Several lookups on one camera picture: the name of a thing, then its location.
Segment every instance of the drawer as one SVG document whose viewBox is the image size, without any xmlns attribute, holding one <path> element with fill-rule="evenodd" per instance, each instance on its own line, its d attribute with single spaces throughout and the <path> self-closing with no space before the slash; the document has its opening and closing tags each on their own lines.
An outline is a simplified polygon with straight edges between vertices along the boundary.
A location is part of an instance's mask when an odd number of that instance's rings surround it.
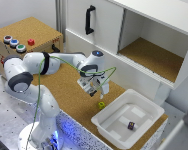
<svg viewBox="0 0 188 150">
<path fill-rule="evenodd" d="M 125 89 L 131 88 L 139 91 L 149 99 L 155 99 L 161 87 L 160 81 L 139 71 L 138 68 L 132 65 L 132 62 L 122 60 L 118 55 L 93 45 L 68 29 L 66 30 L 66 41 L 66 51 L 70 53 L 83 52 L 88 57 L 93 50 L 102 51 L 106 59 L 105 68 L 117 68 L 110 78 L 113 82 Z"/>
<path fill-rule="evenodd" d="M 90 27 L 94 30 L 86 34 L 86 11 L 90 6 Z M 119 37 L 124 9 L 106 0 L 67 0 L 67 29 L 90 43 L 113 54 L 118 51 Z"/>
</svg>

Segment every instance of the black handle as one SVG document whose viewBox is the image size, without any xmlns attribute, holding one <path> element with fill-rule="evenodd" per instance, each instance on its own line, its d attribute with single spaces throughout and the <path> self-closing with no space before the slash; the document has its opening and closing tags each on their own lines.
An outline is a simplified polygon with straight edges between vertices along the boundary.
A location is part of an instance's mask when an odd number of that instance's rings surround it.
<svg viewBox="0 0 188 150">
<path fill-rule="evenodd" d="M 94 32 L 94 30 L 90 28 L 90 19 L 91 19 L 90 12 L 93 10 L 95 10 L 95 7 L 91 5 L 90 8 L 88 8 L 86 11 L 86 28 L 85 29 L 86 29 L 87 35 Z"/>
</svg>

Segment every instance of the cable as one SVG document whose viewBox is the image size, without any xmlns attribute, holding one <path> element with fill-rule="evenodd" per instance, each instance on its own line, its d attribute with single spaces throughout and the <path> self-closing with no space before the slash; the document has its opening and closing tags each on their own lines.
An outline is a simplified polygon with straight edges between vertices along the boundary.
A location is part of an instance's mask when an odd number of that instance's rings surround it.
<svg viewBox="0 0 188 150">
<path fill-rule="evenodd" d="M 64 59 L 61 59 L 61 58 L 55 57 L 55 56 L 50 56 L 50 57 L 51 57 L 51 58 L 59 59 L 59 60 L 65 62 L 65 63 L 67 63 L 68 65 L 70 65 L 70 66 L 73 67 L 74 69 L 76 69 L 76 70 L 78 70 L 78 71 L 80 71 L 80 72 L 83 72 L 83 73 L 87 73 L 87 74 L 93 74 L 93 75 L 98 74 L 98 73 L 103 73 L 103 74 L 104 74 L 105 72 L 114 69 L 114 70 L 111 72 L 111 74 L 106 78 L 106 80 L 104 80 L 104 82 L 103 82 L 102 84 L 100 84 L 100 86 L 96 89 L 96 92 L 102 87 L 102 85 L 103 85 L 103 84 L 112 76 L 112 74 L 116 71 L 116 67 L 112 67 L 112 68 L 106 69 L 106 70 L 104 70 L 104 71 L 99 71 L 99 72 L 85 72 L 85 71 L 82 71 L 82 70 L 76 68 L 75 66 L 73 66 L 72 64 L 70 64 L 69 62 L 67 62 L 67 61 L 64 60 Z M 42 60 L 41 63 L 40 63 L 40 66 L 39 66 L 39 73 L 38 73 L 38 89 L 39 89 L 39 92 L 38 92 L 38 100 L 37 100 L 36 111 L 35 111 L 35 115 L 34 115 L 34 122 L 33 122 L 32 128 L 31 128 L 31 130 L 30 130 L 28 139 L 27 139 L 26 150 L 27 150 L 27 146 L 28 146 L 28 141 L 29 141 L 30 135 L 31 135 L 32 130 L 33 130 L 33 128 L 34 128 L 34 124 L 35 124 L 35 121 L 36 121 L 36 115 L 37 115 L 37 111 L 38 111 L 38 105 L 39 105 L 39 102 L 40 102 L 40 73 L 41 73 L 41 66 L 42 66 L 44 60 L 45 60 L 45 58 L 43 58 L 43 60 Z"/>
</svg>

